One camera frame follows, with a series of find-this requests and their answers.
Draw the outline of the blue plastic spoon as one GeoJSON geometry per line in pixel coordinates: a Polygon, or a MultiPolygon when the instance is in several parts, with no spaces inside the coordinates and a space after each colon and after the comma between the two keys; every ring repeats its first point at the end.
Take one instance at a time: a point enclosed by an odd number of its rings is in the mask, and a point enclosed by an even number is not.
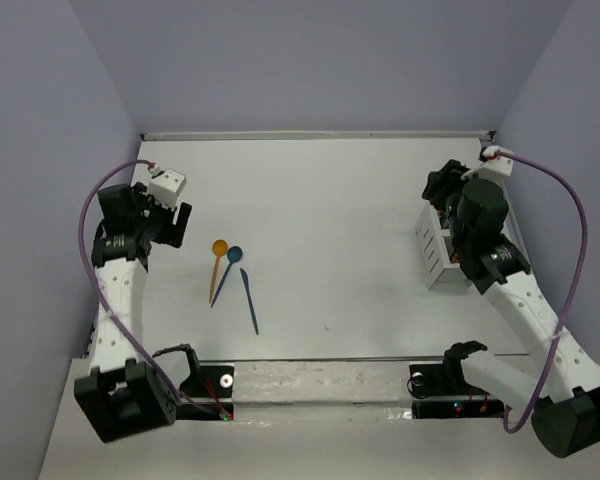
{"type": "Polygon", "coordinates": [[[232,246],[228,249],[226,256],[227,256],[227,260],[228,260],[228,265],[227,265],[227,267],[221,277],[221,280],[215,290],[214,296],[212,297],[211,306],[215,305],[215,303],[220,295],[220,292],[222,291],[222,288],[226,282],[226,279],[229,276],[232,266],[242,259],[243,250],[239,246],[232,246]]]}

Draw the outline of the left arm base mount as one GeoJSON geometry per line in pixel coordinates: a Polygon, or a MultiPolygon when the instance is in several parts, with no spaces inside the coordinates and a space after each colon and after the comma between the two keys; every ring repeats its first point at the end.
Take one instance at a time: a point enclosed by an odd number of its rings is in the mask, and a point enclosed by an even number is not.
{"type": "Polygon", "coordinates": [[[178,421],[232,421],[234,417],[233,364],[205,364],[200,375],[190,375],[180,387],[185,399],[177,407],[178,421]]]}

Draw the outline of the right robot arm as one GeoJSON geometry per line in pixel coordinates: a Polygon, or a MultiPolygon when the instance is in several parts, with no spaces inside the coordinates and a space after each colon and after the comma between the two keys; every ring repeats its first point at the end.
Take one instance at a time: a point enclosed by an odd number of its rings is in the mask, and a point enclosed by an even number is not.
{"type": "Polygon", "coordinates": [[[422,394],[489,394],[505,414],[518,415],[516,423],[503,419],[506,432],[529,423],[547,451],[566,458],[600,442],[600,365],[565,326],[572,300],[554,311],[530,263],[504,234],[509,204],[485,173],[450,160],[428,175],[422,197],[446,219],[461,272],[507,322],[540,374],[501,361],[478,341],[460,342],[426,376],[422,394]]]}

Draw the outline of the yellow-orange plastic spoon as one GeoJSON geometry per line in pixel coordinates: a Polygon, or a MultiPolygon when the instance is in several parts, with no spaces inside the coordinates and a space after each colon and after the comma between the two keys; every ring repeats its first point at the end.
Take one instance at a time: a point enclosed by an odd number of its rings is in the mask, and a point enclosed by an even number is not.
{"type": "Polygon", "coordinates": [[[229,249],[228,243],[223,239],[216,240],[212,245],[212,253],[215,256],[214,266],[211,274],[210,290],[208,301],[212,302],[216,289],[218,269],[221,259],[227,254],[229,249]]]}

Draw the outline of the teal plastic knife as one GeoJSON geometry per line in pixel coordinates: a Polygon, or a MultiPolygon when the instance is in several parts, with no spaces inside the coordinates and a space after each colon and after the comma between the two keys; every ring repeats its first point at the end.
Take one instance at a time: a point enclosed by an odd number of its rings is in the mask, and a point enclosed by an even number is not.
{"type": "Polygon", "coordinates": [[[253,299],[252,299],[252,295],[251,295],[249,276],[248,276],[247,271],[244,268],[240,268],[240,274],[241,274],[243,286],[245,289],[245,294],[246,294],[246,298],[247,298],[247,302],[248,302],[248,307],[249,307],[249,311],[250,311],[250,316],[251,316],[254,332],[256,335],[259,335],[259,333],[260,333],[259,325],[258,325],[257,314],[255,311],[255,307],[254,307],[254,303],[253,303],[253,299]]]}

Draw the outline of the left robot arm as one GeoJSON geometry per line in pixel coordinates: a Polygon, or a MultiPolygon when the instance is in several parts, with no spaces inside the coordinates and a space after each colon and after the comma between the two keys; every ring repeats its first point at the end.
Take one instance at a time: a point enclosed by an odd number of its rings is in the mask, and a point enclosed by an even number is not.
{"type": "Polygon", "coordinates": [[[74,397],[104,443],[172,425],[181,395],[195,392],[201,370],[186,360],[167,373],[142,345],[142,299],[155,244],[178,248],[191,214],[180,202],[184,180],[168,174],[148,184],[94,188],[103,218],[80,255],[99,310],[90,365],[74,397]]]}

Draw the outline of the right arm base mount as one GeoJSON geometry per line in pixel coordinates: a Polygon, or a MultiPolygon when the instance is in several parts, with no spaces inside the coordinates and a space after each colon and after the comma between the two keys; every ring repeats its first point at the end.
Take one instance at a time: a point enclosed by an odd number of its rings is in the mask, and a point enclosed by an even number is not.
{"type": "Polygon", "coordinates": [[[504,405],[486,391],[468,384],[461,370],[461,361],[470,354],[486,351],[475,340],[455,343],[437,363],[409,365],[406,387],[411,395],[412,415],[416,420],[501,419],[504,405]]]}

